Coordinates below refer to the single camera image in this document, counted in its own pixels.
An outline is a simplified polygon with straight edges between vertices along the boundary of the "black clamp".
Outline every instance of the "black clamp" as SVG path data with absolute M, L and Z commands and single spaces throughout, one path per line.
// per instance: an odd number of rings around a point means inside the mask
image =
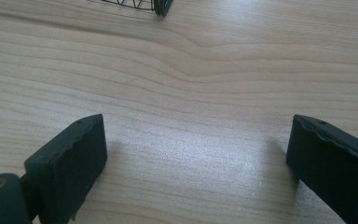
M 103 115 L 74 122 L 25 161 L 24 176 L 0 175 L 0 223 L 67 223 L 106 160 Z
M 295 115 L 286 161 L 347 223 L 358 223 L 358 139 L 319 119 Z

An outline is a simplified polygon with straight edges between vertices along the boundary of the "black rubber block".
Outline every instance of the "black rubber block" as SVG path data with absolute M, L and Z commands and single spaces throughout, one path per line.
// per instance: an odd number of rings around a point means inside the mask
M 74 122 L 26 160 L 28 181 L 43 198 L 40 221 L 67 223 L 85 202 L 106 160 L 102 115 Z
M 345 222 L 358 223 L 358 139 L 295 115 L 286 162 Z

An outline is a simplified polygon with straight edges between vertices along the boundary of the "light wood surface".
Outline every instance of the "light wood surface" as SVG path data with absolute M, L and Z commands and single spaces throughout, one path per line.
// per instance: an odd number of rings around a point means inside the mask
M 343 223 L 285 151 L 294 114 L 358 137 L 358 1 L 0 0 L 0 173 L 96 113 L 77 224 Z

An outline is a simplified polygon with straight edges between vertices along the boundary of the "wire mesh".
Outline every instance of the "wire mesh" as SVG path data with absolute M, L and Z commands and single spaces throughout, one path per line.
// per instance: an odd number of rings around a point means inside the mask
M 157 15 L 166 16 L 172 0 L 101 0 L 105 3 L 119 5 L 137 10 L 154 11 Z

